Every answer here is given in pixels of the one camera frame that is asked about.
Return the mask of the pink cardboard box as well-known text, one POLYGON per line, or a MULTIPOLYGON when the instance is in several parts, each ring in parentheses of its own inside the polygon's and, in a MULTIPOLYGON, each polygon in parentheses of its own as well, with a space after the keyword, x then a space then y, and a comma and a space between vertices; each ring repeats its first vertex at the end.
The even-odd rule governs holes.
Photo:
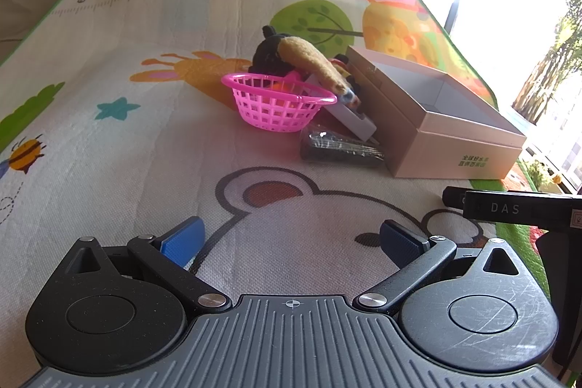
POLYGON ((453 77, 360 47, 347 58, 392 176, 502 179, 522 152, 526 136, 453 77))

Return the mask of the white grey rectangular toy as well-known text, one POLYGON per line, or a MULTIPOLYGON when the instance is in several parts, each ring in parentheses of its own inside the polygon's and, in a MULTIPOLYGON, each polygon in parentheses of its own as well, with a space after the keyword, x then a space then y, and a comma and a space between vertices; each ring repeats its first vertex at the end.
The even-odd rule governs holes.
POLYGON ((357 112, 347 106, 343 102, 341 96, 337 102, 332 105, 325 105, 324 110, 327 110, 331 116, 334 116, 343 126, 345 126, 351 133, 353 133, 360 141, 367 142, 372 138, 377 130, 374 122, 364 113, 357 112))

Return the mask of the pink plastic basket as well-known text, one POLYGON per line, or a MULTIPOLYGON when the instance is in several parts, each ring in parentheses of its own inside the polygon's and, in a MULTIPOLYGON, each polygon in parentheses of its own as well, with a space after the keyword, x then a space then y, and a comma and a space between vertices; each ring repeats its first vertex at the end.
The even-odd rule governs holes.
POLYGON ((333 92, 298 81, 292 74, 281 78, 234 73, 224 76, 221 82, 231 89, 242 120, 269 132, 299 132, 322 107, 337 103, 333 92))

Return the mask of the black plush cat toy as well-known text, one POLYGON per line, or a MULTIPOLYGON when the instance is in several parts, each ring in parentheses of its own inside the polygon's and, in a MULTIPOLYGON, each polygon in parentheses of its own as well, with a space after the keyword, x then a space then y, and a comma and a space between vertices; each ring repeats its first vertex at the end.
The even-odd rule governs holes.
POLYGON ((278 33, 272 25, 265 25, 262 34, 263 41, 252 56, 252 65, 248 67, 248 72, 285 77, 294 70, 294 67, 282 60, 278 53, 279 43, 288 37, 287 33, 278 33))

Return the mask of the tan plush paw glove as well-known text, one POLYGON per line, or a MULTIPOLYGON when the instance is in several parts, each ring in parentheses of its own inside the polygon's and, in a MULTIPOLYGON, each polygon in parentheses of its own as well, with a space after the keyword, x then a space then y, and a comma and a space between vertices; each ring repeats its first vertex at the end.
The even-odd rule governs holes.
POLYGON ((360 99, 349 82, 312 43, 298 36, 286 36, 279 41, 277 53, 295 70, 315 76, 323 88, 333 92, 349 108, 359 107, 360 99))

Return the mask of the colourful children's play mat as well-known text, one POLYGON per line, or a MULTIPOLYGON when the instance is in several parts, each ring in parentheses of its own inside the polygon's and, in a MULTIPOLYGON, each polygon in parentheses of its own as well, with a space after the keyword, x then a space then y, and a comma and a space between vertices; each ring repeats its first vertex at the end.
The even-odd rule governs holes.
POLYGON ((462 245, 507 239, 546 278, 529 234, 443 208, 443 183, 306 163, 295 134, 245 123, 221 79, 272 25, 334 56, 366 47, 494 94, 421 0, 53 0, 1 68, 1 383, 39 368, 33 300, 74 241, 123 245, 188 217, 196 275, 243 293, 352 297, 395 270, 376 244, 400 221, 462 245))

